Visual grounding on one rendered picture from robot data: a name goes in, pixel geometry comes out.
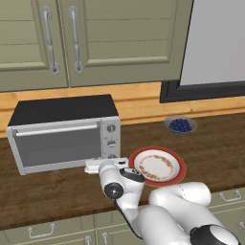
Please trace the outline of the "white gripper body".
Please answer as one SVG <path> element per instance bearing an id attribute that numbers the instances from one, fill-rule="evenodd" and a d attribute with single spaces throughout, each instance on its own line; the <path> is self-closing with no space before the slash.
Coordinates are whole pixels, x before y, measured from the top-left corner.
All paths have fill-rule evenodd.
<path id="1" fill-rule="evenodd" d="M 86 160 L 84 171 L 89 174 L 100 174 L 111 167 L 113 162 L 108 159 Z"/>

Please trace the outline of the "glass toaster oven door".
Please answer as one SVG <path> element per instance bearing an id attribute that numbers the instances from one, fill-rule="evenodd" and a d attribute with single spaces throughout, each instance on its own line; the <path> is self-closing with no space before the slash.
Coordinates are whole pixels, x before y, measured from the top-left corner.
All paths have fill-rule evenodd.
<path id="1" fill-rule="evenodd" d="M 13 137 L 12 132 L 69 128 L 97 124 L 98 128 L 63 133 Z M 34 124 L 8 129 L 11 150 L 21 175 L 70 167 L 84 167 L 85 161 L 102 157 L 100 122 Z"/>

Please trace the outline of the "silver black toaster oven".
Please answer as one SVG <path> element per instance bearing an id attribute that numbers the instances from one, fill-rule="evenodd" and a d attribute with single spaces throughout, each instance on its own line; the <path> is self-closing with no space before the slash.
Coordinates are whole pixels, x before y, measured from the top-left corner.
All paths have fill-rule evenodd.
<path id="1" fill-rule="evenodd" d="M 110 154 L 121 156 L 121 119 L 113 102 L 112 96 L 95 95 L 46 100 L 22 100 L 11 116 L 6 129 L 13 126 L 34 124 L 65 124 L 100 122 L 102 157 L 108 159 Z M 108 132 L 109 124 L 116 125 L 114 132 Z M 116 141 L 114 147 L 107 145 L 108 141 Z"/>

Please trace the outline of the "wide olive green cupboard door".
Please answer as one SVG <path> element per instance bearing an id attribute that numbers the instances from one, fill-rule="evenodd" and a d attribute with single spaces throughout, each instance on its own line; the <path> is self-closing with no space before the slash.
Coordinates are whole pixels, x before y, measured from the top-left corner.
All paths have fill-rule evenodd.
<path id="1" fill-rule="evenodd" d="M 180 78 L 193 0 L 57 0 L 70 84 L 94 86 Z M 75 70 L 73 24 L 82 72 Z"/>

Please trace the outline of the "red rimmed floral plate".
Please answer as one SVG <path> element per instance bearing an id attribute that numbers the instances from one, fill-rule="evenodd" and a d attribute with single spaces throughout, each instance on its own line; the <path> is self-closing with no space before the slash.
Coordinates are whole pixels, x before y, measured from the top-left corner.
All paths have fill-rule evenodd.
<path id="1" fill-rule="evenodd" d="M 141 172 L 147 186 L 154 188 L 180 183 L 187 171 L 184 160 L 177 153 L 154 145 L 135 150 L 128 164 Z"/>

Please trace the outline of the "olive green drawer front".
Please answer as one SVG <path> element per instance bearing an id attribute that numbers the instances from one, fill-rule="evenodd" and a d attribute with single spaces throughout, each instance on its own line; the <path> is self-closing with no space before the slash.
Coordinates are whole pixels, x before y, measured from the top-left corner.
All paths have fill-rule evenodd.
<path id="1" fill-rule="evenodd" d="M 50 236 L 30 239 L 28 228 L 34 228 L 34 235 L 51 231 L 51 223 L 56 224 Z M 15 225 L 9 229 L 0 229 L 0 245 L 86 245 L 85 236 L 91 236 L 91 245 L 96 245 L 94 220 L 92 215 L 72 217 L 68 219 L 50 220 L 45 222 L 29 221 L 23 226 Z"/>
<path id="2" fill-rule="evenodd" d="M 235 201 L 235 202 L 225 202 L 220 197 L 218 197 L 218 194 L 220 192 L 223 192 L 225 198 L 227 198 L 227 199 L 235 198 L 234 192 L 236 190 L 239 190 L 239 193 L 240 193 L 240 195 L 242 197 L 238 201 Z M 212 200 L 211 200 L 211 203 L 209 205 L 209 208 L 210 209 L 214 209 L 214 208 L 217 208 L 217 207 L 223 207 L 223 206 L 226 206 L 226 205 L 236 204 L 236 203 L 240 203 L 240 202 L 245 202 L 245 188 L 223 190 L 223 191 L 219 191 L 219 192 L 214 192 L 212 194 Z"/>

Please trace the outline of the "blueberries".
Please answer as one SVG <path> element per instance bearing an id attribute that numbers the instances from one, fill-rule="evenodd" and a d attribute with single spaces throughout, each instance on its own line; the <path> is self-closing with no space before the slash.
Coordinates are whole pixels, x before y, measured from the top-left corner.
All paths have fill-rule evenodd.
<path id="1" fill-rule="evenodd" d="M 174 130 L 174 131 L 178 131 L 178 132 L 189 132 L 189 131 L 191 131 L 191 127 L 190 127 L 189 122 L 187 120 L 183 120 L 183 119 L 173 120 L 170 123 L 169 128 Z"/>

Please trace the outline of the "grey glass bowl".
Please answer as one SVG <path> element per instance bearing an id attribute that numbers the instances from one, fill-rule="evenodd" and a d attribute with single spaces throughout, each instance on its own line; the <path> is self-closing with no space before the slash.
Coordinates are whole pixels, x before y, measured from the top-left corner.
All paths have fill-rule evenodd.
<path id="1" fill-rule="evenodd" d="M 190 124 L 190 127 L 191 127 L 191 131 L 189 132 L 178 132 L 178 131 L 174 131 L 172 129 L 169 128 L 169 125 L 170 123 L 173 121 L 173 120 L 176 120 L 176 119 L 183 119 L 183 120 L 187 120 Z M 185 117 L 185 116 L 180 116 L 180 115 L 176 115 L 176 116 L 169 116 L 167 118 L 165 118 L 164 120 L 164 124 L 165 126 L 175 135 L 178 135 L 178 136 L 182 136 L 182 135 L 186 135 L 190 132 L 193 132 L 196 128 L 197 128 L 197 124 L 194 120 L 192 120 L 191 118 L 188 118 L 188 117 Z"/>

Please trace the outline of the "black framed window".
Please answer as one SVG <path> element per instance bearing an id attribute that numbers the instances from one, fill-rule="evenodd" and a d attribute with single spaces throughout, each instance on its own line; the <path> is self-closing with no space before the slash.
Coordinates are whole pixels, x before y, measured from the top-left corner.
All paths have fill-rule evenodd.
<path id="1" fill-rule="evenodd" d="M 160 102 L 245 96 L 245 0 L 193 0 L 181 76 Z"/>

